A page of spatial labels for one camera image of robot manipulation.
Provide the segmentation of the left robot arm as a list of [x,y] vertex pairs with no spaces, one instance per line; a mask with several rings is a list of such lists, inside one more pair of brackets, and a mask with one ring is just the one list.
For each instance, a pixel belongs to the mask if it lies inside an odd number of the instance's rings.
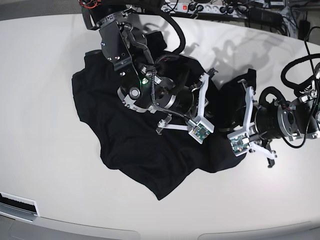
[[[280,80],[293,90],[295,99],[289,101],[274,86],[266,87],[255,100],[257,72],[235,77],[223,85],[223,100],[219,126],[235,155],[261,151],[274,155],[270,143],[283,139],[293,149],[301,148],[307,139],[320,136],[320,65],[318,53],[311,53],[289,62],[281,71]],[[312,75],[301,83],[289,81],[287,73],[299,64],[309,62]]]

